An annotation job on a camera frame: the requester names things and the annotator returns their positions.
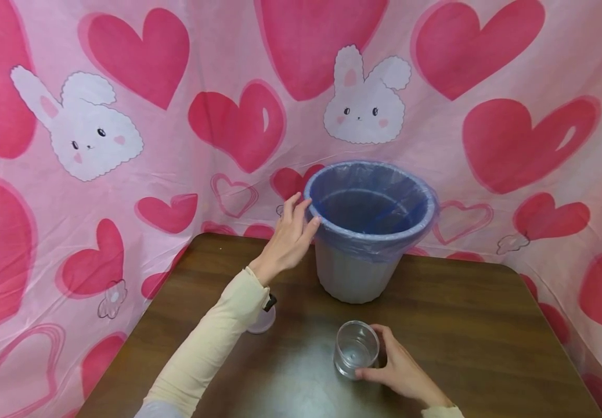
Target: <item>bunny ear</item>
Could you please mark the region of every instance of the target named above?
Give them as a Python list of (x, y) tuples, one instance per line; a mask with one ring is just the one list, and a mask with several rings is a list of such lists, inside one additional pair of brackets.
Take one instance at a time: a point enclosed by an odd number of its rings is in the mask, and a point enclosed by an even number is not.
[(346, 46), (338, 51), (333, 79), (336, 91), (363, 84), (363, 60), (355, 45)]
[(23, 66), (16, 66), (12, 69), (10, 79), (24, 104), (29, 107), (29, 110), (43, 126), (49, 129), (52, 119), (62, 109), (59, 102), (50, 94), (41, 80)]
[(93, 105), (110, 105), (115, 102), (115, 90), (101, 75), (77, 72), (69, 75), (62, 87), (64, 105), (84, 100)]
[(367, 79), (380, 79), (388, 88), (399, 91), (405, 88), (408, 82), (410, 82), (411, 75), (412, 69), (410, 64), (402, 58), (393, 56), (385, 58), (376, 65), (375, 69), (368, 74)]

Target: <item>drinking glass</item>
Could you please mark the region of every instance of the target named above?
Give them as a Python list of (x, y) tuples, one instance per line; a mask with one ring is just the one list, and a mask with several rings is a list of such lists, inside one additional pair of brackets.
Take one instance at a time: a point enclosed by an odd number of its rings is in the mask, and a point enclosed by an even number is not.
[(374, 365), (379, 352), (380, 340), (368, 324), (345, 322), (338, 330), (333, 364), (344, 377), (355, 380), (356, 370)]

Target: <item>hand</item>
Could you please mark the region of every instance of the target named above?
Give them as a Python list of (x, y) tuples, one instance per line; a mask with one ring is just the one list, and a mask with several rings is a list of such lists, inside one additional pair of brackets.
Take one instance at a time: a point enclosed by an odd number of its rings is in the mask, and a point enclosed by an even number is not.
[(425, 408), (453, 406), (445, 393), (394, 338), (389, 327), (382, 325), (371, 325), (371, 327), (380, 336), (380, 346), (384, 346), (386, 351), (387, 364), (383, 369), (358, 369), (357, 379), (389, 386), (398, 395), (415, 399)]
[(305, 223), (305, 210), (310, 206), (311, 199), (294, 207), (300, 197), (301, 193), (296, 193), (284, 202), (284, 210), (275, 225), (273, 237), (261, 255), (250, 263), (249, 267), (264, 287), (279, 272), (299, 264), (319, 228), (319, 217)]

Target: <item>trash can rim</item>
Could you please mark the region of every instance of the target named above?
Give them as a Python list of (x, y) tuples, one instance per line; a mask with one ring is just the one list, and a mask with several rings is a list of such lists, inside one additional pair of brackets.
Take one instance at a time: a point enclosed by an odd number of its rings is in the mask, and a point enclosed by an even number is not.
[[(326, 172), (330, 169), (336, 168), (336, 167), (355, 164), (355, 163), (364, 163), (364, 164), (369, 164), (369, 165), (379, 165), (381, 167), (386, 167), (386, 168), (389, 168), (390, 170), (399, 172), (399, 174), (401, 174), (405, 177), (408, 177), (408, 179), (415, 181), (415, 183), (419, 185), (420, 190), (424, 193), (425, 197), (427, 198), (427, 201), (428, 201), (427, 211), (426, 211), (426, 213), (424, 213), (424, 217), (418, 224), (415, 224), (415, 226), (413, 226), (410, 229), (402, 230), (401, 232), (397, 232), (397, 233), (375, 235), (375, 234), (369, 234), (369, 233), (354, 232), (354, 230), (349, 230), (349, 229), (339, 227), (338, 225), (334, 224), (333, 222), (328, 221), (326, 218), (322, 217), (322, 226), (324, 228), (331, 230), (334, 233), (343, 235), (343, 236), (350, 236), (353, 238), (357, 238), (361, 241), (373, 241), (373, 242), (398, 241), (400, 239), (405, 239), (407, 237), (415, 236), (415, 234), (421, 232), (421, 230), (428, 228), (428, 224), (433, 220), (433, 217), (435, 216), (435, 212), (437, 211), (437, 200), (435, 198), (434, 191), (430, 188), (430, 186), (427, 184), (427, 182), (423, 181), (422, 179), (420, 179), (419, 177), (417, 177), (415, 175), (410, 174), (409, 172), (403, 171), (402, 169), (394, 166), (393, 164), (382, 163), (379, 161), (370, 161), (370, 160), (348, 160), (348, 161), (343, 161), (341, 163), (330, 164), (330, 165), (322, 168), (318, 172), (316, 172), (312, 177), (310, 177), (308, 182), (305, 184), (304, 198), (305, 199), (310, 198), (310, 188), (311, 188), (312, 184), (324, 172)], [(310, 213), (313, 217), (319, 216), (319, 212), (316, 210), (316, 208), (313, 204), (311, 204), (308, 209), (310, 210)]]

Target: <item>table surface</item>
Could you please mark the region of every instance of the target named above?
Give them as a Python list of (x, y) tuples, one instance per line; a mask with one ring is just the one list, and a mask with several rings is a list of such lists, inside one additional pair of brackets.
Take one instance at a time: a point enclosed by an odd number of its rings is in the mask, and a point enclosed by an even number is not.
[[(203, 234), (174, 269), (79, 418), (133, 418), (175, 349), (265, 242)], [(389, 325), (466, 418), (600, 418), (521, 278), (502, 265), (405, 256), (384, 294), (340, 303), (313, 249), (272, 292), (277, 320), (244, 334), (194, 418), (416, 417), (419, 406), (332, 365), (346, 321)]]

